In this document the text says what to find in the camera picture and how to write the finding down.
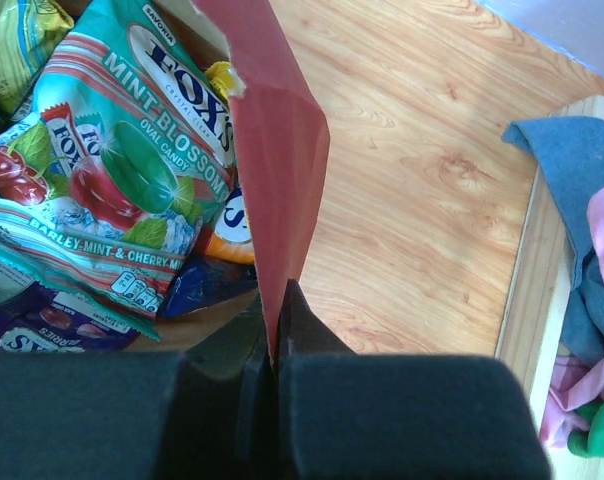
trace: wooden floor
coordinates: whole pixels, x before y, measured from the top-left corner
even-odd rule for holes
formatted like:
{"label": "wooden floor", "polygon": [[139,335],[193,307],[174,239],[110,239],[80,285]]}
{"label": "wooden floor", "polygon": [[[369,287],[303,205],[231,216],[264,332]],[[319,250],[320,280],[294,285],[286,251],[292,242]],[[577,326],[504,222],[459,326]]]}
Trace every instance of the wooden floor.
{"label": "wooden floor", "polygon": [[359,352],[492,355],[534,174],[505,145],[604,81],[467,0],[272,0],[331,128],[302,278]]}

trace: fox's candy bag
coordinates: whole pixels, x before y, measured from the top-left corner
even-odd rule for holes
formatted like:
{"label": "fox's candy bag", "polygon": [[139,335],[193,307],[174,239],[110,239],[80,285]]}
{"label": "fox's candy bag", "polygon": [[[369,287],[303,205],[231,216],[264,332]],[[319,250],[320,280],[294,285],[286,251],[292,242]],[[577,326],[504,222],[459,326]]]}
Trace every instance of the fox's candy bag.
{"label": "fox's candy bag", "polygon": [[71,28],[53,0],[0,0],[0,109],[13,113]]}
{"label": "fox's candy bag", "polygon": [[[238,79],[231,64],[216,62],[204,74],[211,82],[213,90],[228,103],[229,93],[238,87]],[[211,224],[203,227],[196,251],[229,262],[244,265],[255,263],[249,219],[240,187],[231,193],[224,210],[213,219]]]}
{"label": "fox's candy bag", "polygon": [[228,109],[158,12],[94,0],[0,136],[0,259],[153,336],[234,172]]}

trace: plastic wrapper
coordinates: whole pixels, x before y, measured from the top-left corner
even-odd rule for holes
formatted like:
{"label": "plastic wrapper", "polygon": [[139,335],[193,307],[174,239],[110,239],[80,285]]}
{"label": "plastic wrapper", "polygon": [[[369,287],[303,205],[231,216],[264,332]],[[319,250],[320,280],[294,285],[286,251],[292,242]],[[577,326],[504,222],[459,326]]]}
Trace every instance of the plastic wrapper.
{"label": "plastic wrapper", "polygon": [[0,260],[153,319],[236,184],[228,107],[143,0],[95,0],[0,135]]}
{"label": "plastic wrapper", "polygon": [[45,288],[0,263],[0,350],[121,350],[137,336],[83,297]]}
{"label": "plastic wrapper", "polygon": [[206,69],[204,74],[209,79],[209,82],[211,82],[211,87],[218,97],[228,103],[229,93],[237,92],[239,83],[231,63],[215,62]]}
{"label": "plastic wrapper", "polygon": [[242,190],[237,188],[224,209],[202,228],[195,251],[234,263],[253,265],[255,253]]}
{"label": "plastic wrapper", "polygon": [[257,288],[255,267],[192,256],[171,285],[159,316],[173,318]]}
{"label": "plastic wrapper", "polygon": [[0,0],[0,109],[12,114],[73,20],[52,0]]}

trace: wooden frame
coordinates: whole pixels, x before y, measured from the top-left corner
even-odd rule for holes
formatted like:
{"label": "wooden frame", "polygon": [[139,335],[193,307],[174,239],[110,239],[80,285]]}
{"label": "wooden frame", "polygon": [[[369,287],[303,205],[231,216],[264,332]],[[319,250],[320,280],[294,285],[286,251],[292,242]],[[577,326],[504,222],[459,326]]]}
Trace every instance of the wooden frame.
{"label": "wooden frame", "polygon": [[[604,120],[604,97],[587,98],[552,116],[569,115]],[[538,167],[495,351],[520,380],[537,429],[561,348],[571,255],[564,225]],[[604,479],[604,460],[581,459],[568,452],[550,457],[558,480]]]}

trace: blue candy wrapper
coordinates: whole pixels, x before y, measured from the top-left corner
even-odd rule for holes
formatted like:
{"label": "blue candy wrapper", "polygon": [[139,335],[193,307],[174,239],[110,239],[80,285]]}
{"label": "blue candy wrapper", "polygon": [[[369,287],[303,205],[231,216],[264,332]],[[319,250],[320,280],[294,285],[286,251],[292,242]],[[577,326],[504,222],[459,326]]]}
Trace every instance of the blue candy wrapper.
{"label": "blue candy wrapper", "polygon": [[257,286],[253,265],[193,255],[173,281],[158,316],[177,317],[237,297]]}

